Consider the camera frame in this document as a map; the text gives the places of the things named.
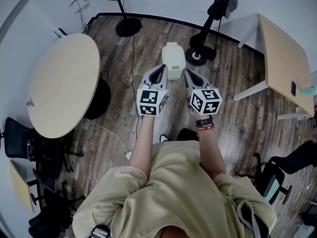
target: baseboard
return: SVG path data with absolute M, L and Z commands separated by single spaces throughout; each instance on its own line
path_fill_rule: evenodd
M 189 26 L 189 27 L 193 27 L 193 28 L 196 28 L 196 29 L 202 29 L 203 27 L 200 26 L 200 25 L 196 25 L 196 24 L 193 24 L 193 23 L 189 23 L 189 22 L 186 22 L 186 21 L 182 21 L 182 20 L 178 20 L 178 19 L 173 19 L 173 18 L 166 18 L 166 17 L 161 17 L 161 16 L 155 16 L 155 15 L 148 15 L 148 14 L 138 14 L 138 13 L 126 13 L 126 15 L 128 17 L 138 17 L 138 18 L 151 18 L 151 19 L 157 19 L 157 20 L 162 20 L 162 21 L 167 21 L 167 22 L 171 22 L 171 23 L 176 23 L 176 24 L 180 24 L 180 25 L 184 25 L 184 26 Z M 122 16 L 122 13 L 121 12 L 100 12 L 98 13 L 95 17 L 92 17 L 88 24 L 91 25 L 94 20 L 98 19 L 100 16 Z M 218 33 L 217 31 L 215 30 L 212 30 L 210 29 L 209 30 L 210 33 L 214 34 L 214 35 L 218 35 L 219 37 L 222 37 L 228 41 L 231 41 L 235 44 L 238 44 L 240 41 L 234 39 L 234 38 L 231 38 L 225 34 L 222 34 L 222 33 Z M 252 52 L 254 52 L 255 54 L 257 55 L 260 55 L 260 56 L 263 56 L 263 53 L 261 53 L 260 51 L 257 51 L 256 49 L 244 44 L 243 45 L 244 48 L 246 48 L 247 50 L 250 50 Z

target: wristwatch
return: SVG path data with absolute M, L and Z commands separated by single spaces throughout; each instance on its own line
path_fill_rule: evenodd
M 196 126 L 197 127 L 205 127 L 205 126 L 208 126 L 208 125 L 213 125 L 212 116 L 209 116 L 209 118 L 207 118 L 207 119 L 196 121 Z

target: beige sweatshirt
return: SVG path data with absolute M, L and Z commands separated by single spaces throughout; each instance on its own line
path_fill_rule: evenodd
M 239 221 L 228 196 L 251 203 L 271 232 L 276 214 L 248 178 L 218 175 L 200 167 L 199 142 L 154 145 L 149 179 L 134 167 L 112 168 L 79 207 L 73 219 L 77 238 L 94 226 L 111 226 L 112 238 L 153 238 L 165 226 L 177 226 L 190 238 L 253 237 Z

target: desk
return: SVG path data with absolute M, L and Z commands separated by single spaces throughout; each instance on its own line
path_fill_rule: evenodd
M 30 187 L 36 183 L 31 181 L 31 183 L 26 183 L 12 161 L 9 162 L 9 169 L 11 175 L 11 183 L 13 189 L 21 201 L 27 206 L 27 208 L 34 213 L 33 202 L 30 194 Z
M 306 53 L 297 42 L 274 23 L 258 14 L 258 21 L 242 38 L 238 47 L 243 46 L 258 26 L 260 26 L 264 43 L 265 80 L 236 94 L 233 100 L 241 100 L 270 87 L 303 110 L 294 114 L 277 116 L 277 119 L 302 117 L 306 114 L 314 116 L 313 96 L 302 96 L 300 93 L 302 89 L 312 86 L 312 80 Z M 296 96 L 291 94 L 292 81 L 296 83 Z
M 68 134 L 83 118 L 94 97 L 100 73 L 96 43 L 85 34 L 57 40 L 31 79 L 28 112 L 46 138 Z

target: white container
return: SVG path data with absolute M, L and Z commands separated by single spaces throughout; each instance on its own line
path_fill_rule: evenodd
M 162 50 L 162 61 L 168 68 L 167 79 L 180 79 L 186 67 L 185 53 L 177 42 L 168 42 Z

